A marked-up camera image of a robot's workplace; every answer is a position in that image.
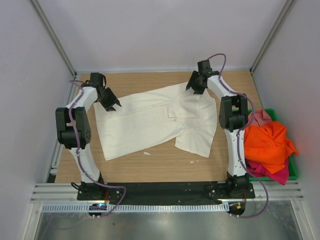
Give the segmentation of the cream white t shirt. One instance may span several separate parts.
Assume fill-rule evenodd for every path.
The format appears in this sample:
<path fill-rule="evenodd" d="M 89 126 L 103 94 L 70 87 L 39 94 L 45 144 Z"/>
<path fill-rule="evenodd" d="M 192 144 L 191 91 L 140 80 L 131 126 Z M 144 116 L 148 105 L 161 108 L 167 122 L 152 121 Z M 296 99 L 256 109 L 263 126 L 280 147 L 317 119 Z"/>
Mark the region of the cream white t shirt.
<path fill-rule="evenodd" d="M 145 150 L 171 139 L 175 147 L 208 158 L 217 129 L 216 100 L 194 94 L 186 83 L 119 98 L 107 112 L 95 103 L 96 126 L 105 160 Z"/>

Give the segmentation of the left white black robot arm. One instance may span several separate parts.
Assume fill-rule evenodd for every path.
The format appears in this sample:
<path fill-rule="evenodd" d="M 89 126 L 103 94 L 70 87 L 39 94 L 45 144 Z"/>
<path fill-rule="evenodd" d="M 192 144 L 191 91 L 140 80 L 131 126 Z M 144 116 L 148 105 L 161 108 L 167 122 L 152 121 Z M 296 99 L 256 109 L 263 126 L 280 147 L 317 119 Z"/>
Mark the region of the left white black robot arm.
<path fill-rule="evenodd" d="M 113 112 L 115 105 L 122 105 L 107 87 L 107 78 L 102 73 L 92 72 L 88 80 L 72 80 L 71 83 L 78 88 L 78 94 L 68 105 L 55 110 L 57 140 L 72 154 L 80 171 L 80 184 L 71 183 L 78 191 L 77 199 L 101 200 L 108 188 L 91 152 L 92 131 L 87 112 L 94 103 L 105 112 Z"/>

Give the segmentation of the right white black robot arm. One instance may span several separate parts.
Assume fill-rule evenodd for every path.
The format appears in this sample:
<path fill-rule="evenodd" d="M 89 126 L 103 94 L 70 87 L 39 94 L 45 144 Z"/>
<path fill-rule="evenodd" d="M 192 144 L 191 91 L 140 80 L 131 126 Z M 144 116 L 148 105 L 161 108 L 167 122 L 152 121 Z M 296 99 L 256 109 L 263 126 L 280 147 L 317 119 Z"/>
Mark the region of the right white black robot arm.
<path fill-rule="evenodd" d="M 248 123 L 248 100 L 246 95 L 236 92 L 223 80 L 221 72 L 211 68 L 208 59 L 199 61 L 197 67 L 186 89 L 193 89 L 198 95 L 210 89 L 220 99 L 218 121 L 224 130 L 228 148 L 227 177 L 223 190 L 231 198 L 243 198 L 250 183 L 244 169 L 244 127 Z"/>

